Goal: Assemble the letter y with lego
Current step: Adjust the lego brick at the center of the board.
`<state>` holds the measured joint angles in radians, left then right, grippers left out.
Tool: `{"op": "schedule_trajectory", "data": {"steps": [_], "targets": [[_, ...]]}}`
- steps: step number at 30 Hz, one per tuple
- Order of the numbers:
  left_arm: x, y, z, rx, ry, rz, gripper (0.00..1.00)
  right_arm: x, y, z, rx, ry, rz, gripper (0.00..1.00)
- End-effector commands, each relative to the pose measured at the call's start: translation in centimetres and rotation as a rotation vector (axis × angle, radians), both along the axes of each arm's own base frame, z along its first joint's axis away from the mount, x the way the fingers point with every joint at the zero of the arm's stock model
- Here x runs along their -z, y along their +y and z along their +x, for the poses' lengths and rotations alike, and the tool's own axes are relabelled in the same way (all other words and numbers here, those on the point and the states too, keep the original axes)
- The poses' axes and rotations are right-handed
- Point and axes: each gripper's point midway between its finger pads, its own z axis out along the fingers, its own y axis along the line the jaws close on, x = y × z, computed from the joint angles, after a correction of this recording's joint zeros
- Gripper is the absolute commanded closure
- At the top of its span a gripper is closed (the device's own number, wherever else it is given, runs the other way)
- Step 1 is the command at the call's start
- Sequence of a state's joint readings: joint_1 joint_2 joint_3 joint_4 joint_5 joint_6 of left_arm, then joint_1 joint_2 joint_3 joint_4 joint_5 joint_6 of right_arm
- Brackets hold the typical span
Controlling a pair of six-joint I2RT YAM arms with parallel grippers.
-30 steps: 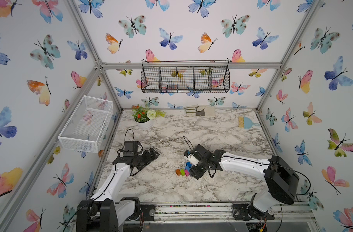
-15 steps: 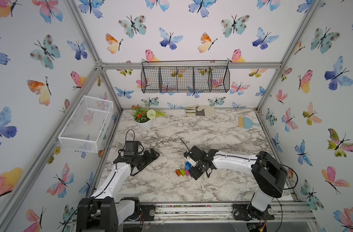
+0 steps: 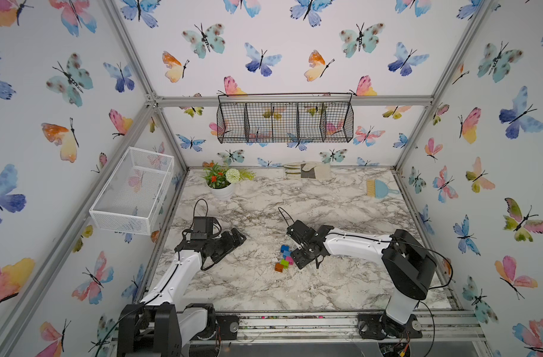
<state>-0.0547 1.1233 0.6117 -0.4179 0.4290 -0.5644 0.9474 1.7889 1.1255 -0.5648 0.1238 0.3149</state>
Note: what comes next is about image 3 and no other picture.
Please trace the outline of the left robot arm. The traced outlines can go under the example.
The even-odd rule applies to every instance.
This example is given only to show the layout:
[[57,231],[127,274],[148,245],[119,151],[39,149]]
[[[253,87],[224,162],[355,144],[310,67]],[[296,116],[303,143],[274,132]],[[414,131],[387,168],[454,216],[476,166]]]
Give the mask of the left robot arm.
[[181,356],[193,339],[218,339],[220,328],[211,303],[177,307],[204,262],[214,264],[240,247],[247,237],[233,228],[217,237],[183,238],[170,268],[143,299],[126,306],[118,321],[118,356]]

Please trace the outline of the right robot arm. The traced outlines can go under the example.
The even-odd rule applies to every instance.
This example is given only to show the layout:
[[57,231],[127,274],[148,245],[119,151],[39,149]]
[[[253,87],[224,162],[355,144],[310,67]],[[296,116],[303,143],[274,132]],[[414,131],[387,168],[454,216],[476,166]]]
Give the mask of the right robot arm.
[[343,231],[333,226],[314,230],[297,220],[286,235],[298,244],[292,259],[298,269],[320,266],[328,256],[352,257],[383,266],[393,283],[393,294],[383,317],[405,328],[420,301],[427,298],[436,271],[436,260],[408,231],[373,236]]

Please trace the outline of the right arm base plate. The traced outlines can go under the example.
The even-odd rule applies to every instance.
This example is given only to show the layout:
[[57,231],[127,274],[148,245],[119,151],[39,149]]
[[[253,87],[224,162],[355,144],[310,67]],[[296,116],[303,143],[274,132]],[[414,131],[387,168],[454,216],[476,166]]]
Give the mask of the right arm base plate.
[[389,338],[421,339],[422,325],[415,315],[410,315],[405,324],[400,324],[385,312],[359,314],[358,334],[362,339],[382,341]]

